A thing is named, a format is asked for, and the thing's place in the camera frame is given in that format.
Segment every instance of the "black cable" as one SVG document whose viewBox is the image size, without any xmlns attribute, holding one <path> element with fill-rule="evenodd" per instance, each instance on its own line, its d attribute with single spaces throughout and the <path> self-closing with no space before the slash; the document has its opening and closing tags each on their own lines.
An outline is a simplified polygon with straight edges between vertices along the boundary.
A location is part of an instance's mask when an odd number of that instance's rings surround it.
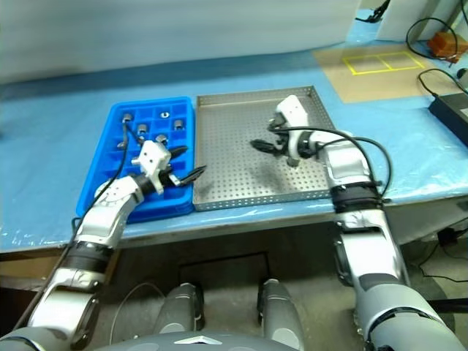
<svg viewBox="0 0 468 351">
<path fill-rule="evenodd" d="M 459 230 L 459 231 L 457 232 L 457 236 L 456 236 L 456 237 L 457 237 L 457 238 L 460 238 L 461 236 L 463 236 L 463 235 L 465 235 L 465 234 L 467 234 L 467 233 L 468 233 L 468 228 L 465 229 L 465 230 Z"/>
<path fill-rule="evenodd" d="M 465 19 L 465 23 L 468 26 L 468 17 L 467 17 L 467 13 L 465 12 L 465 3 L 463 2 L 463 0 L 460 0 L 460 6 L 461 6 L 461 13 L 463 13 L 463 18 Z"/>
<path fill-rule="evenodd" d="M 14 336 L 7 336 L 6 338 L 3 338 L 2 340 L 0 341 L 21 341 L 23 342 L 24 344 L 28 345 L 30 348 L 32 348 L 33 350 L 36 350 L 36 351 L 41 351 L 40 348 L 38 348 L 34 342 L 32 342 L 31 340 L 29 340 L 28 338 L 26 338 L 25 336 L 19 336 L 19 335 L 14 335 Z"/>
<path fill-rule="evenodd" d="M 389 186 L 390 186 L 390 184 L 392 182 L 392 178 L 393 178 L 393 166 L 392 166 L 392 161 L 391 161 L 390 155 L 388 154 L 387 150 L 383 147 L 383 145 L 378 143 L 374 139 L 370 139 L 368 137 L 353 137 L 353 138 L 354 138 L 354 140 L 357 140 L 357 141 L 362 141 L 362 142 L 365 142 L 365 143 L 372 144 L 372 145 L 378 147 L 378 149 L 383 153 L 383 155 L 385 157 L 385 160 L 387 162 L 387 170 L 388 170 L 387 181 L 385 182 L 384 189 L 382 190 L 382 193 L 380 194 L 380 196 L 384 197 L 385 193 L 387 192 L 387 190 L 388 190 L 388 188 L 389 188 Z M 329 146 L 331 144 L 338 143 L 338 142 L 345 141 L 345 140 L 346 139 L 338 139 L 338 140 L 331 141 L 329 143 L 322 144 L 322 145 L 320 145 L 320 147 L 318 148 L 317 151 L 319 151 L 319 150 L 323 149 L 324 147 Z"/>
<path fill-rule="evenodd" d="M 118 169 L 116 171 L 116 173 L 114 174 L 114 176 L 106 183 L 106 185 L 102 188 L 102 190 L 99 192 L 99 194 L 94 197 L 93 201 L 91 202 L 91 204 L 88 206 L 88 208 L 86 209 L 85 213 L 81 216 L 81 217 L 75 217 L 72 219 L 72 237 L 70 238 L 70 240 L 68 241 L 67 245 L 65 246 L 64 250 L 62 251 L 59 259 L 57 260 L 56 264 L 53 266 L 52 268 L 52 271 L 50 272 L 48 278 L 45 280 L 44 284 L 40 287 L 40 289 L 36 292 L 36 295 L 34 295 L 33 299 L 31 300 L 31 302 L 29 303 L 28 307 L 26 308 L 26 310 L 22 313 L 20 319 L 16 322 L 15 326 L 13 327 L 13 331 L 18 329 L 20 326 L 22 326 L 25 322 L 25 319 L 32 313 L 33 309 L 35 308 L 35 306 L 37 305 L 37 303 L 39 302 L 40 298 L 42 297 L 42 295 L 44 294 L 44 291 L 45 291 L 45 288 L 50 284 L 50 281 L 52 280 L 53 278 L 53 275 L 54 273 L 57 271 L 57 269 L 61 266 L 61 264 L 63 263 L 65 257 L 67 256 L 68 252 L 70 251 L 70 249 L 72 248 L 73 246 L 73 243 L 75 241 L 75 238 L 76 238 L 76 235 L 77 235 L 77 232 L 78 232 L 78 228 L 81 227 L 82 223 L 83 223 L 83 218 L 85 217 L 85 215 L 89 212 L 89 210 L 91 210 L 91 208 L 94 206 L 94 204 L 96 203 L 96 201 L 98 201 L 98 199 L 102 196 L 102 194 L 105 193 L 105 191 L 107 189 L 109 189 L 109 186 L 117 179 L 117 177 L 120 175 L 122 169 L 124 168 L 124 165 L 125 165 L 125 159 L 127 157 L 127 150 L 128 150 L 128 145 L 129 145 L 129 140 L 128 140 L 128 136 L 127 136 L 127 132 L 129 130 L 131 130 L 130 128 L 127 127 L 127 124 L 126 123 L 122 123 L 122 129 L 123 129 L 123 133 L 124 133 L 124 136 L 123 136 L 123 141 L 124 141 L 124 152 L 123 152 L 123 155 L 122 155 L 122 160 L 121 160 L 121 163 L 120 165 L 118 166 Z"/>
<path fill-rule="evenodd" d="M 360 20 L 361 22 L 366 23 L 377 23 L 382 19 L 384 12 L 387 10 L 388 5 L 390 4 L 390 0 L 385 0 L 383 4 L 381 4 L 378 8 L 374 10 L 374 13 L 367 17 L 367 19 L 363 18 L 355 18 L 355 20 Z"/>
<path fill-rule="evenodd" d="M 410 44 L 410 33 L 411 33 L 411 30 L 414 29 L 414 27 L 416 25 L 418 25 L 419 23 L 425 21 L 425 20 L 436 20 L 437 22 L 440 22 L 441 24 L 443 24 L 453 35 L 453 38 L 455 40 L 455 53 L 453 55 L 450 55 L 450 56 L 442 56 L 442 57 L 439 57 L 439 56 L 431 56 L 431 55 L 427 55 L 425 53 L 421 53 L 420 51 L 417 51 L 416 49 L 413 48 L 413 46 L 411 46 Z M 439 18 L 436 18 L 436 17 L 426 17 L 426 18 L 421 18 L 420 20 L 417 20 L 416 22 L 413 23 L 412 26 L 410 26 L 410 28 L 408 29 L 407 31 L 407 36 L 406 36 L 406 39 L 405 39 L 405 42 L 407 44 L 407 47 L 410 51 L 412 51 L 413 53 L 415 53 L 416 55 L 419 55 L 419 56 L 422 56 L 422 57 L 425 57 L 426 59 L 439 59 L 439 60 L 448 60 L 448 59 L 451 59 L 453 57 L 455 57 L 458 53 L 458 37 L 456 36 L 455 34 L 455 31 L 452 29 L 452 27 L 450 27 L 445 21 L 439 19 Z"/>
<path fill-rule="evenodd" d="M 344 132 L 340 132 L 339 130 L 333 130 L 333 129 L 327 129 L 327 128 L 317 128 L 317 127 L 288 127 L 288 128 L 269 127 L 268 128 L 268 131 L 273 132 L 273 133 L 290 132 L 290 131 L 294 131 L 294 130 L 299 130 L 299 131 L 301 131 L 301 130 L 311 130 L 313 132 L 327 132 L 327 133 L 338 135 L 338 136 L 348 140 L 362 153 L 364 159 L 367 162 L 367 165 L 369 166 L 369 173 L 370 173 L 369 177 L 371 179 L 371 182 L 378 185 L 378 183 L 375 180 L 374 170 L 372 169 L 372 164 L 370 162 L 370 158 L 367 155 L 366 151 L 363 149 L 363 147 L 358 143 L 358 141 L 356 141 L 356 139 L 354 137 L 350 137 L 348 134 L 346 134 Z"/>
<path fill-rule="evenodd" d="M 453 279 L 453 278 L 450 278 L 449 276 L 435 276 L 435 275 L 432 275 L 432 274 L 426 274 L 426 272 L 423 270 L 423 265 L 424 263 L 428 262 L 432 256 L 434 256 L 434 253 L 435 251 L 437 250 L 437 247 L 439 247 L 439 243 L 437 243 L 434 248 L 432 249 L 431 253 L 429 254 L 428 257 L 426 257 L 423 262 L 419 263 L 418 264 L 418 268 L 420 269 L 421 273 L 423 274 L 424 277 L 426 278 L 442 278 L 442 279 L 447 279 L 447 280 L 450 280 L 451 282 L 454 282 L 454 283 L 467 283 L 468 282 L 468 279 L 463 279 L 463 280 L 457 280 L 457 279 Z"/>
<path fill-rule="evenodd" d="M 132 130 L 131 128 L 129 128 L 128 130 L 129 130 L 130 134 L 133 136 L 133 138 L 135 139 L 135 141 L 137 143 L 139 143 L 140 145 L 143 145 L 144 142 L 143 142 L 142 139 L 140 139 L 140 137 L 137 135 L 137 133 L 135 133 L 135 131 Z"/>
<path fill-rule="evenodd" d="M 425 75 L 427 72 L 431 72 L 431 71 L 436 71 L 436 72 L 441 72 L 443 73 L 444 75 L 446 75 L 447 77 L 449 77 L 455 84 L 456 86 L 458 86 L 460 88 L 461 91 L 463 91 L 465 94 L 468 94 L 468 90 L 466 90 L 458 81 L 457 79 L 455 79 L 455 77 L 453 77 L 450 73 L 444 71 L 443 69 L 440 69 L 440 68 L 430 68 L 430 69 L 426 69 L 425 71 L 422 71 L 419 75 L 418 75 L 418 80 L 420 81 L 421 85 L 423 86 L 423 88 L 429 92 L 433 97 L 438 97 L 439 94 L 437 93 L 434 93 L 430 88 L 428 88 L 428 86 L 424 83 L 423 81 L 423 75 Z"/>
</svg>

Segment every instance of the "perforated metal tray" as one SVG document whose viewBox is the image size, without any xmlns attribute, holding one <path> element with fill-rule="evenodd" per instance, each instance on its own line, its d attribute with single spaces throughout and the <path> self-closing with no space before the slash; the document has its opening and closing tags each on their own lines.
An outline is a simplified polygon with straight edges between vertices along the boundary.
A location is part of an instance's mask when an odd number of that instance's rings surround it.
<svg viewBox="0 0 468 351">
<path fill-rule="evenodd" d="M 197 98 L 195 162 L 207 165 L 196 182 L 193 203 L 199 211 L 279 203 L 328 196 L 322 165 L 261 153 L 249 141 L 275 142 L 267 131 L 276 106 L 295 94 L 309 114 L 311 126 L 331 128 L 330 117 L 311 86 Z"/>
</svg>

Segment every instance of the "blue ice cube tray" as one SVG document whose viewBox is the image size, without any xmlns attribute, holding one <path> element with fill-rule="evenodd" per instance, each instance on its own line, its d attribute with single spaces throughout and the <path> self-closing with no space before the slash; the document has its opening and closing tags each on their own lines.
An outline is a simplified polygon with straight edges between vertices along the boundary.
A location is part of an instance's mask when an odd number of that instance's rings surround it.
<svg viewBox="0 0 468 351">
<path fill-rule="evenodd" d="M 146 140 L 155 140 L 158 135 L 167 137 L 167 147 L 187 146 L 189 149 L 181 156 L 171 160 L 173 172 L 183 178 L 193 170 L 195 159 L 195 114 L 188 97 L 169 99 L 122 102 L 110 110 L 102 131 L 96 152 L 86 176 L 83 189 L 76 207 L 78 216 L 84 215 L 94 199 L 96 189 L 112 178 L 120 165 L 123 151 L 118 144 L 123 140 L 122 118 L 125 113 L 133 116 L 127 125 L 137 132 L 145 124 L 147 133 L 141 134 Z M 182 121 L 182 128 L 176 129 L 174 122 Z M 129 145 L 124 169 L 120 177 L 130 173 L 140 174 L 140 168 L 132 165 L 132 158 L 138 156 L 140 146 L 129 134 Z M 192 185 L 180 188 L 168 187 L 164 194 L 152 194 L 138 205 L 130 214 L 128 222 L 143 222 L 150 219 L 188 214 L 194 210 L 192 205 Z"/>
</svg>

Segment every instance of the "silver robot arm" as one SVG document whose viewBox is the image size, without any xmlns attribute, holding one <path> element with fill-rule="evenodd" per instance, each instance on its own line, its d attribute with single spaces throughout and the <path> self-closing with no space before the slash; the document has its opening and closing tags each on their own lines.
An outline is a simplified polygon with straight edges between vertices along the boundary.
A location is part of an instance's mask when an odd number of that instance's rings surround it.
<svg viewBox="0 0 468 351">
<path fill-rule="evenodd" d="M 291 95 L 271 120 L 269 130 L 279 136 L 278 143 L 253 140 L 252 145 L 288 156 L 292 167 L 316 155 L 326 168 L 341 232 L 334 241 L 336 267 L 339 280 L 355 289 L 355 316 L 367 350 L 465 350 L 426 300 L 409 287 L 379 184 L 361 150 L 342 132 L 308 128 L 306 111 Z"/>
<path fill-rule="evenodd" d="M 128 216 L 146 195 L 161 194 L 167 185 L 184 186 L 205 169 L 199 167 L 183 179 L 172 174 L 171 157 L 185 150 L 180 147 L 168 151 L 163 144 L 150 140 L 142 144 L 139 157 L 133 161 L 142 173 L 116 179 L 96 199 L 83 217 L 67 256 L 53 272 L 27 327 L 0 338 L 1 351 L 81 350 L 89 343 L 99 313 L 99 290 Z"/>
</svg>

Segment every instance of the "black power adapter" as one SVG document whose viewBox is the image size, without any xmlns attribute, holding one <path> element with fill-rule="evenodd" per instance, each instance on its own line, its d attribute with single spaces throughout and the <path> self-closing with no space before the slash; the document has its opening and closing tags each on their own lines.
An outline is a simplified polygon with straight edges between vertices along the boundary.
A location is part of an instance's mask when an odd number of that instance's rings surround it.
<svg viewBox="0 0 468 351">
<path fill-rule="evenodd" d="M 435 95 L 429 111 L 468 146 L 468 95 Z"/>
</svg>

